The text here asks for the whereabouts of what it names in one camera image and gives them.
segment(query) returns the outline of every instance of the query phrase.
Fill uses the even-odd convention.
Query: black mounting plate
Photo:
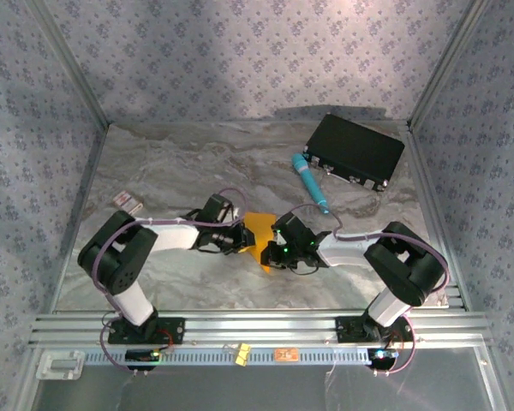
[[[386,333],[383,334],[386,336],[383,339],[374,337],[364,330],[362,316],[336,317],[335,331],[339,343],[387,343],[392,335],[393,342],[399,342],[399,337],[405,342],[413,339],[409,323],[404,317],[398,317],[390,327],[386,328]]]
[[[158,317],[156,319],[157,326],[150,338],[145,338],[136,332],[129,323],[123,319],[118,319],[111,324],[111,332],[109,333],[109,344],[159,344],[171,345],[181,344],[185,332],[185,319],[183,318],[167,318]]]

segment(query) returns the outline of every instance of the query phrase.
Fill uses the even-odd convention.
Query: blue microphone
[[[324,194],[320,191],[320,187],[318,187],[314,176],[308,169],[308,163],[307,160],[305,160],[305,157],[299,153],[294,154],[291,158],[291,163],[293,163],[293,167],[295,167],[297,173],[301,175],[302,182],[307,186],[307,190],[310,193],[312,200],[320,206],[320,209],[324,214],[327,214],[329,212],[329,205],[327,204],[326,197],[324,197]]]

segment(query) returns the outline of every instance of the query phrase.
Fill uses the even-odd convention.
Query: gray marble tabletop
[[[81,248],[116,210],[112,199],[128,190],[142,200],[137,217],[178,217],[204,205],[221,188],[237,187],[250,211],[282,215],[309,202],[291,155],[300,152],[316,122],[180,123],[111,126],[67,265],[57,310],[104,310],[105,298],[76,264]],[[313,170],[344,233],[406,223],[428,239],[415,184],[404,152],[384,193],[350,185]],[[237,197],[230,196],[235,202]],[[298,216],[314,231],[336,222],[314,208]],[[170,250],[151,254],[141,287],[158,309],[364,308],[384,288],[368,266],[320,269],[298,277],[290,271],[266,274],[249,253],[211,255]],[[431,295],[427,305],[447,303]]]

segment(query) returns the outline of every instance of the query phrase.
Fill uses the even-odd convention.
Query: glass panel
[[[34,411],[491,409],[472,348],[419,350],[396,375],[364,366],[185,366],[133,378],[87,366],[72,382],[41,382]]]
[[[280,216],[309,202],[290,159],[302,150],[317,124],[111,126],[56,309],[108,309],[76,258],[116,211],[112,200],[123,190],[142,201],[137,217],[179,217],[202,207],[211,194],[227,186],[248,194],[251,211]],[[396,129],[381,131],[397,133]],[[405,150],[382,194],[314,172],[331,208],[343,219],[344,232],[383,229],[399,220],[428,238],[408,162]],[[228,196],[240,204],[235,194]],[[300,210],[298,215],[314,232],[337,225],[333,217],[315,209]],[[224,256],[173,250],[150,256],[140,284],[151,303],[162,310],[365,308],[384,288],[368,265],[320,269],[312,276],[298,277],[290,271],[266,274],[249,253]],[[439,300],[446,303],[443,295],[431,295],[427,304],[436,307]]]

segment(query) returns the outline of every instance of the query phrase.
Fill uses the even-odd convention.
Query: floral wallpaper
[[[48,2],[111,122],[405,119],[468,3]]]
[[[57,286],[98,136],[24,3],[0,1],[0,410]]]
[[[417,134],[514,391],[514,0],[493,0]]]

